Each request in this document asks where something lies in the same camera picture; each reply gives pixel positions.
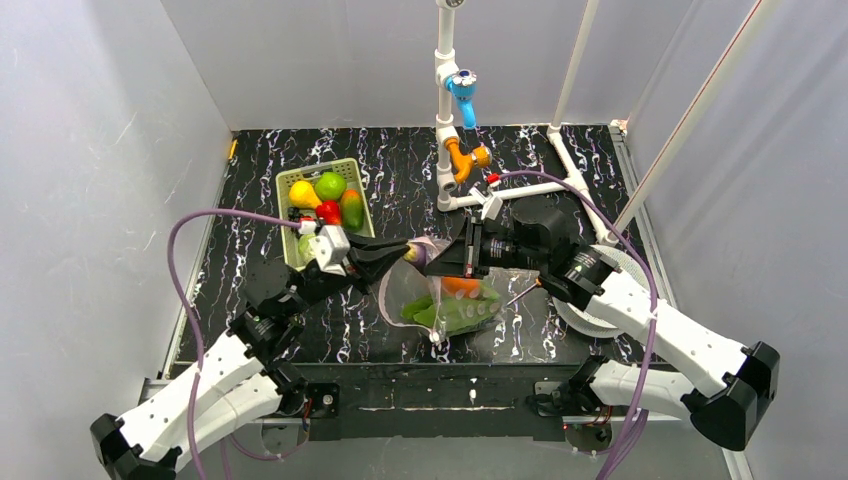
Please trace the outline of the purple eggplant toy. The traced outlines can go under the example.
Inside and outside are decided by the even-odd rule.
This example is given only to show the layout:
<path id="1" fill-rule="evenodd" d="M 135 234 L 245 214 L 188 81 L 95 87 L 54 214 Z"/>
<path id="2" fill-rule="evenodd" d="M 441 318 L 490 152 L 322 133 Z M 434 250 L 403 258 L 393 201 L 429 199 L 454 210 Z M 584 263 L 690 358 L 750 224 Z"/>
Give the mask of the purple eggplant toy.
<path id="1" fill-rule="evenodd" d="M 428 263 L 438 255 L 438 248 L 432 243 L 423 241 L 410 241 L 407 243 L 407 248 L 403 259 L 424 275 Z"/>

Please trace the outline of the orange green mango toy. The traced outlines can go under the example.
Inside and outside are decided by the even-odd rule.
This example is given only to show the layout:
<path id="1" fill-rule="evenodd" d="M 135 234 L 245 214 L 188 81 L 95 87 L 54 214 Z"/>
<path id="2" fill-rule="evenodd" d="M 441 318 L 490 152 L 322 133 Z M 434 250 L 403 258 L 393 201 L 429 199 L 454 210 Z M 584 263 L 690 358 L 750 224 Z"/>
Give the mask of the orange green mango toy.
<path id="1" fill-rule="evenodd" d="M 348 189 L 339 199 L 342 225 L 351 232 L 362 229 L 365 220 L 365 205 L 359 192 Z"/>

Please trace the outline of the red pepper toy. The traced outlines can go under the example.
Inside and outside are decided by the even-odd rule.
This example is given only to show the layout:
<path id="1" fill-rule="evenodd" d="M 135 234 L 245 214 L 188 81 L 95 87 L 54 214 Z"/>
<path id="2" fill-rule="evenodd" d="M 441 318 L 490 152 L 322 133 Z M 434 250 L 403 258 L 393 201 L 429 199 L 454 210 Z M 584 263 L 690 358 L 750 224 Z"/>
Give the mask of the red pepper toy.
<path id="1" fill-rule="evenodd" d="M 328 200 L 322 202 L 315 208 L 315 214 L 325 224 L 338 226 L 343 224 L 341 208 L 336 201 Z"/>

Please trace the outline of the clear zip top bag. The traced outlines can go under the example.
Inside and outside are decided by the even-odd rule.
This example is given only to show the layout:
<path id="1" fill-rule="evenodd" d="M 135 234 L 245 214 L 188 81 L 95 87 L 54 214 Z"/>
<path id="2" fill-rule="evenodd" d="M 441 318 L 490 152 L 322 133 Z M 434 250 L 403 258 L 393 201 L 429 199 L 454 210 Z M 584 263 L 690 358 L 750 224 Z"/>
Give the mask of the clear zip top bag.
<path id="1" fill-rule="evenodd" d="M 377 290 L 382 319 L 415 329 L 433 344 L 496 326 L 515 313 L 519 300 L 538 287 L 532 272 L 493 267 L 482 279 L 428 276 L 426 263 L 446 247 L 444 239 L 416 237 L 404 259 L 393 265 Z"/>

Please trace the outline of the orange toy fruit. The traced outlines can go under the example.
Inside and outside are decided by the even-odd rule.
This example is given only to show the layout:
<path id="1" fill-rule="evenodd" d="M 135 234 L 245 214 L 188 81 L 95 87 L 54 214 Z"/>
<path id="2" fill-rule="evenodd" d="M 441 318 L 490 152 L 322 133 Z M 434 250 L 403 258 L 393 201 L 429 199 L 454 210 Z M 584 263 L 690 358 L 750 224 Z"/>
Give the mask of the orange toy fruit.
<path id="1" fill-rule="evenodd" d="M 482 287 L 478 279 L 445 276 L 441 278 L 441 289 L 458 299 L 474 299 L 480 295 Z"/>

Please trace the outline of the green plastic basket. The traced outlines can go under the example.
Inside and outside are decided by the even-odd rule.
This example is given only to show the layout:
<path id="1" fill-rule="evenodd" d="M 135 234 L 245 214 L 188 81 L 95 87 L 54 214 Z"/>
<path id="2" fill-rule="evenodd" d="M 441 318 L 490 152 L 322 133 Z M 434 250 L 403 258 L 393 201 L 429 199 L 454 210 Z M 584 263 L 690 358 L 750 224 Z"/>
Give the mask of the green plastic basket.
<path id="1" fill-rule="evenodd" d="M 279 173 L 275 179 L 280 217 L 324 220 L 350 233 L 372 237 L 374 226 L 359 162 L 344 158 Z"/>

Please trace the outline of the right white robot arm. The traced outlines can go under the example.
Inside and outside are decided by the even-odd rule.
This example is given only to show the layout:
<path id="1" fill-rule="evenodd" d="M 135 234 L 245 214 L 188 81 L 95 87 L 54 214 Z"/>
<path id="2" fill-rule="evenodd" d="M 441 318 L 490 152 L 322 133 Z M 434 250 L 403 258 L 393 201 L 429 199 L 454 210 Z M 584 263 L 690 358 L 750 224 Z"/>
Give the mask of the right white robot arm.
<path id="1" fill-rule="evenodd" d="M 743 345 L 653 300 L 647 287 L 585 242 L 574 220 L 549 201 L 517 202 L 506 226 L 468 216 L 424 271 L 481 279 L 494 267 L 535 272 L 552 297 L 614 325 L 669 364 L 665 371 L 642 372 L 592 356 L 556 389 L 529 397 L 539 414 L 566 416 L 637 402 L 689 421 L 720 447 L 747 447 L 777 393 L 780 356 L 773 347 Z"/>

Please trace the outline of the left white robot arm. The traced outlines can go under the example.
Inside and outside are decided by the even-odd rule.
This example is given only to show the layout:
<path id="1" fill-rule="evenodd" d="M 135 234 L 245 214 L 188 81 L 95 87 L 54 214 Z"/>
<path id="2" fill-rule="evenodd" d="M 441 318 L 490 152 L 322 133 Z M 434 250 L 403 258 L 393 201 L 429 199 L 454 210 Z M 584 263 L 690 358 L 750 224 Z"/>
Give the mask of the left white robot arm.
<path id="1" fill-rule="evenodd" d="M 120 416 L 90 427 L 112 479 L 173 479 L 208 446 L 273 413 L 311 406 L 308 381 L 284 354 L 304 329 L 300 317 L 336 293 L 368 293 L 409 251 L 403 238 L 376 239 L 326 227 L 313 258 L 297 269 L 282 258 L 249 271 L 244 309 L 189 369 Z"/>

